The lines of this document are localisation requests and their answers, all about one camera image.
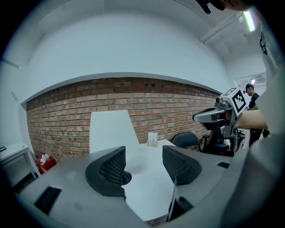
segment white partition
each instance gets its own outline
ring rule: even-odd
[[[139,142],[128,111],[93,112],[90,153],[119,146],[126,146],[126,161],[137,154]]]

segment person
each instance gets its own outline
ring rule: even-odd
[[[244,93],[247,93],[248,96],[251,97],[249,105],[248,105],[248,110],[249,111],[258,110],[258,107],[255,101],[258,99],[259,95],[254,92],[254,86],[248,83],[245,87]],[[249,146],[251,146],[255,141],[259,140],[261,133],[262,133],[262,129],[256,129],[256,128],[250,129]]]
[[[202,3],[201,0],[197,0],[197,2],[202,6],[202,8],[205,10],[205,4],[212,3],[217,9],[224,10],[230,9],[233,11],[246,11],[250,7],[252,7],[252,0],[210,0],[210,1],[204,1]],[[280,72],[283,73],[284,71],[284,62],[285,62],[285,56],[280,48],[278,42],[276,41],[275,37],[272,35],[270,27],[267,25],[265,20],[261,15],[259,15],[262,27],[261,27],[261,38],[260,38],[260,47],[262,51],[262,57],[263,62],[266,68],[266,81],[267,85],[271,83],[274,76],[278,75],[280,76]],[[278,81],[282,83],[282,77],[277,77]],[[271,90],[271,94],[266,94],[267,98],[274,98],[277,97],[277,93],[274,93],[274,90]],[[265,110],[265,104],[266,102],[263,102],[263,112]],[[259,109],[253,109],[251,111],[244,111],[241,115],[239,115],[238,120],[236,122],[235,128],[247,128],[247,129],[268,129],[268,125],[265,121],[265,116],[261,113]],[[283,107],[280,107],[278,109],[278,112],[276,112],[276,116],[282,116],[282,110]],[[284,131],[282,124],[276,124],[273,120],[269,119],[269,116],[267,115],[267,120],[270,120],[270,124],[275,129],[278,129],[276,131]]]

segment ceiling light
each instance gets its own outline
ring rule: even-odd
[[[254,25],[254,22],[253,22],[253,18],[252,18],[252,15],[251,15],[251,12],[248,10],[248,11],[244,11],[244,16],[245,16],[245,19],[248,23],[248,27],[249,27],[249,31],[254,31],[255,30],[255,25]]]

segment brick wall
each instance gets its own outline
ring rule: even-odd
[[[73,83],[27,103],[28,131],[36,156],[57,161],[89,152],[91,112],[128,110],[140,143],[148,132],[159,139],[208,132],[192,115],[213,106],[218,94],[191,85],[149,78],[108,78]]]

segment cap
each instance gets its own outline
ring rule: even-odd
[[[207,4],[209,3],[211,3],[213,6],[215,6],[219,10],[225,9],[220,0],[196,0],[196,2],[198,2],[198,4],[202,7],[202,9],[207,14],[211,13],[210,8],[207,6]]]
[[[246,93],[246,90],[247,90],[248,88],[254,88],[253,84],[248,83],[248,84],[245,86],[244,94]]]

